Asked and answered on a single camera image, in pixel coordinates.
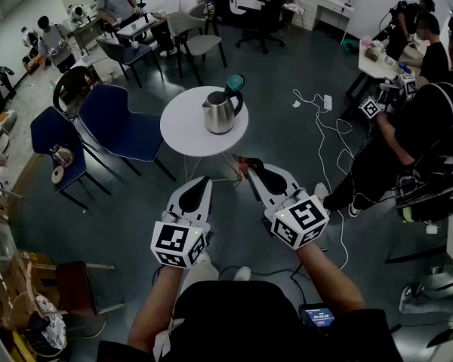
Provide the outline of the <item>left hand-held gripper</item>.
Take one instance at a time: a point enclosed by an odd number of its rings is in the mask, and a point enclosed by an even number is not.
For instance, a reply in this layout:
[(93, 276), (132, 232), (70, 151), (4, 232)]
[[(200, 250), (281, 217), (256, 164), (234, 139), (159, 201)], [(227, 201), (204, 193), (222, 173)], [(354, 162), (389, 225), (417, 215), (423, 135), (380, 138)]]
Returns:
[(162, 265), (191, 268), (208, 246), (213, 182), (197, 177), (171, 195), (167, 209), (156, 221), (150, 249)]

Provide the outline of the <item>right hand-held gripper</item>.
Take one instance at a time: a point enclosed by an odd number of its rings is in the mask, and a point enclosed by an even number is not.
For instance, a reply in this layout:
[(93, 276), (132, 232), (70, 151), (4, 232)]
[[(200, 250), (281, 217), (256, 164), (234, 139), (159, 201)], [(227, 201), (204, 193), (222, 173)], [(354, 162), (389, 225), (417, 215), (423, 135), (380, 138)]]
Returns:
[(294, 250), (317, 239), (329, 222), (319, 199), (300, 188), (287, 170), (263, 165), (260, 170), (248, 168), (248, 181), (255, 198), (266, 209), (270, 233)]

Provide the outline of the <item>stainless steel electric kettle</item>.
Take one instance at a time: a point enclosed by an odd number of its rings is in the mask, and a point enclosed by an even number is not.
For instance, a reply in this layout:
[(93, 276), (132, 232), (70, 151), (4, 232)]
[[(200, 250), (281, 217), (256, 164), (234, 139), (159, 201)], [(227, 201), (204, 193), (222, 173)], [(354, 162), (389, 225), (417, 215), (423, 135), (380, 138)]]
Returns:
[(206, 129), (213, 134), (228, 133), (234, 126), (235, 117), (241, 112), (244, 100), (241, 89), (245, 77), (241, 74), (230, 76), (223, 90), (207, 95), (202, 109)]

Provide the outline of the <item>person's left forearm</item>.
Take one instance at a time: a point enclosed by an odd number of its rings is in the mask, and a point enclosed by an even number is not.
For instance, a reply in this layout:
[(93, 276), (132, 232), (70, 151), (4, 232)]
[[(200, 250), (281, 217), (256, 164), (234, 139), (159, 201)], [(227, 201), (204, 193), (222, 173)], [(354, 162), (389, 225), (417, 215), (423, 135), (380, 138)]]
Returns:
[(156, 336), (168, 329), (180, 289), (183, 269), (165, 266), (137, 313), (128, 337), (128, 345), (152, 353)]

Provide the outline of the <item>person's beige trousers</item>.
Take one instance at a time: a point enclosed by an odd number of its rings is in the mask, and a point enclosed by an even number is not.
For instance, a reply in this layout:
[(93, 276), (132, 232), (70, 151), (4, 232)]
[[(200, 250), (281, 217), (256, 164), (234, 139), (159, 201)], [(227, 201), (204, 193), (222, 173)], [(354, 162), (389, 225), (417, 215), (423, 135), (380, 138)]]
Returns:
[(198, 262), (186, 273), (180, 288), (181, 296), (188, 287), (202, 281), (218, 281), (219, 271), (211, 262)]

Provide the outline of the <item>person's black shirt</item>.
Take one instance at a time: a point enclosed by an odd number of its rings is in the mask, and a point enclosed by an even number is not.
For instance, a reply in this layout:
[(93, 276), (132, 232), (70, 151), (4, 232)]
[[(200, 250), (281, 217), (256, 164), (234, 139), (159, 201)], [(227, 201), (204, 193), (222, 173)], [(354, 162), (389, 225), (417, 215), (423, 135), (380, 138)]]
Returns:
[(402, 362), (384, 311), (347, 312), (322, 333), (266, 281), (193, 284), (156, 346), (146, 353), (102, 341), (97, 362)]

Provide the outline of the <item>black handheld screen device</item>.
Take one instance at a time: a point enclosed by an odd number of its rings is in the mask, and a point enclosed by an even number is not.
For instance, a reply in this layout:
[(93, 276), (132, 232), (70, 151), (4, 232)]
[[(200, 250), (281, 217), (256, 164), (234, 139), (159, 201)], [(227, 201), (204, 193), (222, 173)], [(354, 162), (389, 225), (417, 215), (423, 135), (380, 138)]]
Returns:
[(302, 322), (312, 328), (324, 329), (334, 322), (334, 315), (324, 303), (302, 304), (299, 315)]

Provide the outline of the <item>small steel pot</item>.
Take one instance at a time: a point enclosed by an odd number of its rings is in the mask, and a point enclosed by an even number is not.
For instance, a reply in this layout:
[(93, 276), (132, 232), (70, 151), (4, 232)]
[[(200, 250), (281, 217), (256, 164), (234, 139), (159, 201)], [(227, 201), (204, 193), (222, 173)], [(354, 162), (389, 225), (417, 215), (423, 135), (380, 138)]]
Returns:
[(69, 167), (74, 161), (73, 152), (59, 144), (54, 145), (51, 149), (51, 156), (60, 166), (64, 168)]

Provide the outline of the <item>brown wooden chair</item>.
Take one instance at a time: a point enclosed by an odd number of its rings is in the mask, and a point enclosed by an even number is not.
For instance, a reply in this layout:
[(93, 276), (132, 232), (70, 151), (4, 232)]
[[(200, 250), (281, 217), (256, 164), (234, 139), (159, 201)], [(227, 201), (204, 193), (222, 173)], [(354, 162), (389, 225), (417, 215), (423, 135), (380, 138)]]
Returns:
[[(35, 288), (32, 283), (32, 270), (34, 268), (53, 271), (55, 273), (57, 290), (63, 310), (44, 311), (41, 308), (35, 297)], [(102, 309), (96, 306), (88, 274), (89, 269), (113, 271), (116, 267), (114, 265), (86, 263), (83, 261), (68, 262), (61, 265), (45, 265), (29, 262), (26, 268), (26, 293), (39, 317), (45, 320), (51, 316), (74, 314), (83, 318), (92, 318), (122, 308), (124, 306), (123, 303)]]

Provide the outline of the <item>white rectangular table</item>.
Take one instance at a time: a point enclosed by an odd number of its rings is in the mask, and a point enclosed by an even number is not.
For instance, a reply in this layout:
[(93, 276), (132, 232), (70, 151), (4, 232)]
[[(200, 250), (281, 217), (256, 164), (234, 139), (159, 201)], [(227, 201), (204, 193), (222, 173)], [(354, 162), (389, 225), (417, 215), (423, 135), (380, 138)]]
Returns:
[[(384, 50), (381, 50), (379, 55), (376, 55), (376, 60), (372, 60), (365, 55), (368, 50), (366, 47), (367, 44), (367, 39), (359, 42), (359, 75), (345, 94), (346, 98), (349, 100), (349, 105), (344, 111), (343, 117), (347, 117), (358, 108), (358, 105), (362, 102), (368, 89), (373, 84), (385, 81), (386, 79), (392, 80), (397, 75), (397, 70), (393, 64), (386, 62), (386, 54), (384, 53)], [(403, 50), (402, 58), (421, 58), (425, 55), (428, 45), (428, 41), (421, 41), (417, 36), (415, 36), (414, 41)]]

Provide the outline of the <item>dark blue chair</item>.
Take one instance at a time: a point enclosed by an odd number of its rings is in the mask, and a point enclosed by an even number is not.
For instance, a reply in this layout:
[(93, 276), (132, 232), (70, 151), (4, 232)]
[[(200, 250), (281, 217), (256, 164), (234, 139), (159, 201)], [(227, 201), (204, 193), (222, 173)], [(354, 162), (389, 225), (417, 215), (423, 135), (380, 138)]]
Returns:
[(104, 51), (108, 58), (116, 61), (120, 65), (120, 68), (126, 78), (128, 78), (128, 76), (125, 72), (124, 66), (127, 66), (132, 71), (139, 88), (142, 88), (142, 84), (137, 71), (134, 68), (134, 65), (139, 61), (143, 61), (145, 64), (148, 64), (147, 58), (151, 57), (160, 75), (163, 76), (159, 61), (156, 58), (153, 49), (149, 45), (139, 43), (136, 48), (133, 46), (127, 48), (123, 44), (116, 44), (110, 41), (101, 40), (99, 38), (96, 39), (96, 43)]

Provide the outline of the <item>grey chair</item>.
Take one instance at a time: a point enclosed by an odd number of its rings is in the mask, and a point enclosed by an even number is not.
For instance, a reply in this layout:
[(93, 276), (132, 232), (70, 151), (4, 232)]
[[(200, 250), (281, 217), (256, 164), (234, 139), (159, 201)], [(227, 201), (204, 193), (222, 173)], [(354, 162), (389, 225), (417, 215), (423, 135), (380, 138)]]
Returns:
[(223, 66), (227, 67), (222, 38), (219, 36), (215, 19), (193, 17), (190, 14), (177, 11), (168, 15), (167, 24), (177, 49), (177, 68), (180, 78), (183, 77), (182, 56), (185, 56), (199, 86), (202, 86), (202, 79), (194, 58), (201, 57), (202, 60), (205, 60), (206, 54), (214, 47), (218, 47)]

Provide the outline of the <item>pink flower bouquet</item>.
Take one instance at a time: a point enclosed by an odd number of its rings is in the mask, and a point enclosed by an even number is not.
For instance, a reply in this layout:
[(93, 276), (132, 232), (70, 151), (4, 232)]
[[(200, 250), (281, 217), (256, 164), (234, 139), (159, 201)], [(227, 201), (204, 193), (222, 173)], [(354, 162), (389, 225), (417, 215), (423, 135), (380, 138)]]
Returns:
[(375, 63), (384, 53), (384, 48), (384, 43), (382, 41), (373, 40), (369, 36), (365, 36), (360, 40), (361, 53)]

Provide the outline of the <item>white desk with shelves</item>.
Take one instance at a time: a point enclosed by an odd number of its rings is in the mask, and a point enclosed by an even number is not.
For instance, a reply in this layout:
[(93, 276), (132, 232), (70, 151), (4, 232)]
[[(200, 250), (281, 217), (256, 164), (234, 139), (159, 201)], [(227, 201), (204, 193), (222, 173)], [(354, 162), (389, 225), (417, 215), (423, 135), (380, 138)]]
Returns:
[(356, 0), (294, 0), (300, 7), (295, 13), (292, 24), (296, 27), (313, 31), (319, 24), (334, 28), (333, 34), (344, 41), (347, 27), (354, 16)]

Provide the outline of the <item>cardboard box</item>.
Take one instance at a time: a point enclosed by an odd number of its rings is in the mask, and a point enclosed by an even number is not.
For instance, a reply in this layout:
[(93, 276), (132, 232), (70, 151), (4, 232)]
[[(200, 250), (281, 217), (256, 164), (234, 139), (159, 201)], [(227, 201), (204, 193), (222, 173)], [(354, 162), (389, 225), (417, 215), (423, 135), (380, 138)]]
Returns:
[(26, 288), (28, 264), (53, 265), (52, 259), (42, 253), (17, 250), (8, 261), (0, 261), (0, 321), (12, 330), (28, 325), (34, 311)]

